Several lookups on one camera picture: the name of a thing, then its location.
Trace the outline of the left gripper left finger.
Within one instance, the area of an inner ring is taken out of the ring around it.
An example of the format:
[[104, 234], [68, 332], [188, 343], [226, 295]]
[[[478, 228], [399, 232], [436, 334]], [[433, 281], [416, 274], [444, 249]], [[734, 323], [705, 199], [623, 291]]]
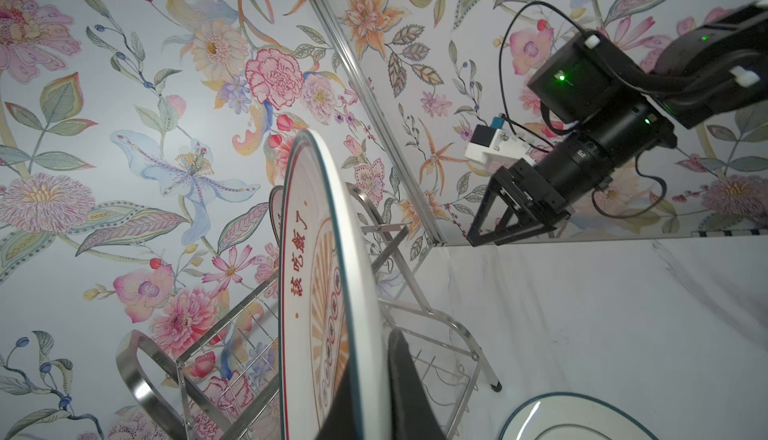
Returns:
[[355, 438], [350, 374], [344, 373], [333, 398], [331, 409], [316, 436], [316, 440], [353, 440]]

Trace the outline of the patterned plate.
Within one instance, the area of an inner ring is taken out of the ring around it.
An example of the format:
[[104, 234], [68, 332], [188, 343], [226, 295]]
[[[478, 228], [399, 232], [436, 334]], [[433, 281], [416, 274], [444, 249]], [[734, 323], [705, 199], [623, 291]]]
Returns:
[[269, 219], [275, 241], [278, 246], [282, 244], [282, 209], [283, 209], [284, 187], [275, 186], [269, 194], [268, 207]]

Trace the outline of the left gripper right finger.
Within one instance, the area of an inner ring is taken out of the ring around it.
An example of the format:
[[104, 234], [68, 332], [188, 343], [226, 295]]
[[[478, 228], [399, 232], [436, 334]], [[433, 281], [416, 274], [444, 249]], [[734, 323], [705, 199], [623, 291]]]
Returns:
[[390, 332], [387, 341], [390, 378], [392, 438], [397, 440], [445, 440], [411, 358], [401, 331]]

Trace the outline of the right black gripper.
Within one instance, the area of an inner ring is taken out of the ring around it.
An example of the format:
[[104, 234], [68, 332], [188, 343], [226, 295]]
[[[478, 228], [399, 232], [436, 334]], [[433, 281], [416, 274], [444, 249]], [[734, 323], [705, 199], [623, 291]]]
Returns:
[[498, 170], [467, 233], [473, 247], [548, 234], [612, 174], [657, 146], [674, 148], [674, 125], [645, 100], [621, 101], [584, 122], [532, 167], [520, 160]]

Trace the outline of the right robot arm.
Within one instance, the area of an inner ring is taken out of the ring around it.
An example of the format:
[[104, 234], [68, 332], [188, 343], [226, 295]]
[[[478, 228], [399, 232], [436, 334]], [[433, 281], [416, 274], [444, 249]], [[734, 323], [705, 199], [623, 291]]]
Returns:
[[531, 78], [544, 122], [558, 118], [561, 142], [535, 161], [501, 115], [478, 126], [465, 156], [499, 161], [468, 230], [471, 245], [504, 245], [554, 231], [574, 204], [608, 189], [613, 173], [674, 129], [767, 98], [767, 5], [754, 2], [683, 34], [650, 72], [605, 35], [579, 29]]

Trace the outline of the white plate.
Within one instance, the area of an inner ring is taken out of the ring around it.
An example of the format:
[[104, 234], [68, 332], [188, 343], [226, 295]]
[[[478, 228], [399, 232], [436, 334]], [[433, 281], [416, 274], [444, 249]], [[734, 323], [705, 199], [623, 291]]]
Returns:
[[657, 436], [605, 401], [578, 393], [552, 392], [517, 407], [498, 438], [652, 440]]
[[283, 187], [282, 436], [316, 439], [349, 373], [355, 439], [388, 439], [390, 385], [376, 282], [348, 186], [316, 132], [295, 137]]

